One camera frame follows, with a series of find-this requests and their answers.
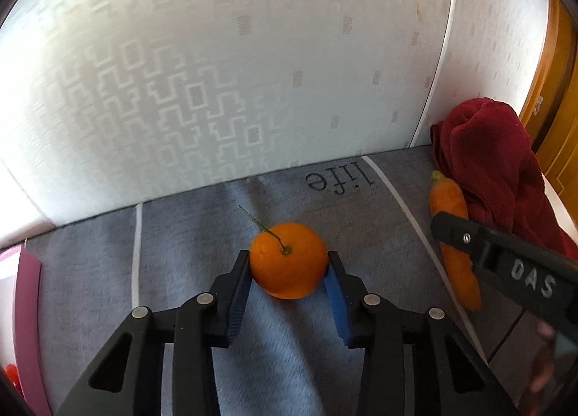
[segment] red towel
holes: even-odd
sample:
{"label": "red towel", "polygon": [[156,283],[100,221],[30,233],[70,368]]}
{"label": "red towel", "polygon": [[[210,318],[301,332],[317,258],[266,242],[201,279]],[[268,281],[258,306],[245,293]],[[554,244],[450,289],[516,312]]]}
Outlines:
{"label": "red towel", "polygon": [[438,170],[460,185],[469,218],[578,259],[558,226],[530,136],[506,103],[476,98],[431,127]]}

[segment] white stripe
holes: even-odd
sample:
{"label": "white stripe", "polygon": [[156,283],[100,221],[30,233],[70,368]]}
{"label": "white stripe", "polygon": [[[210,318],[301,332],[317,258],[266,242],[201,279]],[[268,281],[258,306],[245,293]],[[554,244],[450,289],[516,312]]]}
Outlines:
{"label": "white stripe", "polygon": [[430,242],[428,241],[426,234],[424,233],[423,230],[421,230],[420,225],[415,220],[415,217],[413,216],[413,214],[409,210],[407,204],[404,202],[403,198],[397,192],[397,189],[395,189],[394,185],[392,185],[391,181],[389,181],[388,177],[385,176],[385,173],[383,173],[381,168],[378,167],[376,165],[376,163],[366,155],[364,155],[362,157],[362,159],[365,160],[365,162],[373,169],[375,174],[382,180],[383,184],[387,187],[387,189],[389,189],[389,191],[391,192],[391,194],[393,195],[393,197],[395,198],[397,203],[400,205],[400,208],[404,212],[405,217],[407,217],[409,223],[411,224],[411,226],[414,228],[415,232],[417,233],[417,236],[420,237],[421,243],[423,243],[424,247],[426,247],[426,250],[427,250],[428,254],[430,255],[430,258],[432,259],[439,275],[441,276],[441,280],[443,281],[444,285],[446,286],[447,292],[449,292],[450,297],[452,298],[452,302],[456,306],[458,314],[460,315],[460,318],[463,321],[463,325],[466,328],[467,334],[469,334],[469,336],[472,340],[473,346],[476,348],[476,351],[481,356],[481,358],[484,360],[484,362],[487,363],[486,353],[484,353],[484,349],[482,348],[482,344],[480,343],[480,340],[478,339],[478,335],[476,334],[476,331],[473,328],[471,321],[467,317],[466,311],[463,309],[463,307],[458,302],[458,299],[456,298],[456,294],[454,294],[454,289],[452,288],[452,285],[450,284],[450,280],[447,278],[446,270],[441,265],[441,262],[440,262],[439,258],[437,257],[436,252],[434,251],[434,249],[430,245]]}
{"label": "white stripe", "polygon": [[141,237],[143,230],[143,205],[137,204],[135,209],[135,243],[132,247],[131,302],[132,308],[141,305],[139,291],[139,273],[141,271]]}
{"label": "white stripe", "polygon": [[420,134],[421,128],[426,123],[426,119],[428,117],[428,110],[430,109],[430,105],[432,100],[434,99],[435,89],[437,87],[437,81],[439,80],[439,76],[441,74],[441,67],[443,66],[444,61],[446,60],[446,53],[448,43],[450,41],[450,33],[452,32],[452,24],[454,23],[454,14],[456,12],[456,0],[450,0],[450,10],[447,14],[447,23],[446,23],[446,34],[443,36],[443,42],[441,43],[441,51],[439,54],[439,60],[437,61],[437,68],[435,70],[435,74],[433,75],[432,85],[430,87],[430,92],[428,93],[428,97],[426,99],[426,104],[424,105],[424,109],[421,112],[421,117],[419,122],[417,123],[417,128],[413,133],[413,137],[411,138],[411,143],[409,147],[414,147],[417,143],[417,138]]}

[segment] wall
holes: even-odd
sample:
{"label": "wall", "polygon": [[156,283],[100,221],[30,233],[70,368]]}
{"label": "wall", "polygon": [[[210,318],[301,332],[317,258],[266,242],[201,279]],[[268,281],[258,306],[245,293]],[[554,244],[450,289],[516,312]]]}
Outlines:
{"label": "wall", "polygon": [[545,1],[19,0],[0,29],[0,157],[62,225],[426,143],[466,95],[523,102]]}

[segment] orange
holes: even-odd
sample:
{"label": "orange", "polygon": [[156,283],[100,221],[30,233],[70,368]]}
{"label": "orange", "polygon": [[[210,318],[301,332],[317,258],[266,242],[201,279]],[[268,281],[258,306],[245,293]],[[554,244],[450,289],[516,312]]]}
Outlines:
{"label": "orange", "polygon": [[325,243],[301,224],[279,224],[255,237],[249,249],[253,279],[268,294],[278,299],[301,299],[315,291],[329,262]]}

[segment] silver rivet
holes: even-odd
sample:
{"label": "silver rivet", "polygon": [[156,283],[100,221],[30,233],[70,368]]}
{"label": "silver rivet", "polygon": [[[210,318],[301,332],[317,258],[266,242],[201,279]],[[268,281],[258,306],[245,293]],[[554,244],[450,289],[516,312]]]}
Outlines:
{"label": "silver rivet", "polygon": [[379,295],[375,295],[375,294],[368,294],[363,298],[363,301],[367,304],[367,305],[379,305],[379,303],[381,302],[381,299],[379,298]]}
{"label": "silver rivet", "polygon": [[197,303],[199,305],[209,305],[214,299],[213,295],[208,292],[197,295]]}
{"label": "silver rivet", "polygon": [[142,305],[140,307],[133,308],[131,312],[132,318],[144,318],[147,314],[148,308],[143,307]]}
{"label": "silver rivet", "polygon": [[441,308],[430,308],[430,317],[432,317],[434,320],[441,320],[445,316],[446,312],[444,312]]}

